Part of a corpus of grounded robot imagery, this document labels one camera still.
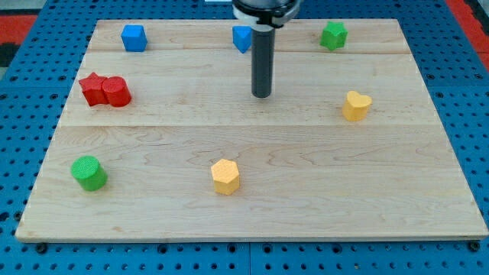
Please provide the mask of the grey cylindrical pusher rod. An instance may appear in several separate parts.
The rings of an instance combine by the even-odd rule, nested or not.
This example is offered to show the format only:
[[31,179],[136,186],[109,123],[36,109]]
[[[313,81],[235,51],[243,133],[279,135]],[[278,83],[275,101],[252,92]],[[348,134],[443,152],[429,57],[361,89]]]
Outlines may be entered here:
[[272,91],[275,30],[252,31],[251,36],[251,92],[259,99]]

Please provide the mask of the black white robot end flange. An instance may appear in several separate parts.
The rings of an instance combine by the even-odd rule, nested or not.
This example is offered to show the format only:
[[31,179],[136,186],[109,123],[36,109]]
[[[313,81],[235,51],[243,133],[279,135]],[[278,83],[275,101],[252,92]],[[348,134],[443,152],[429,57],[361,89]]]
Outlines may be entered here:
[[234,16],[253,28],[281,28],[300,11],[302,0],[232,0]]

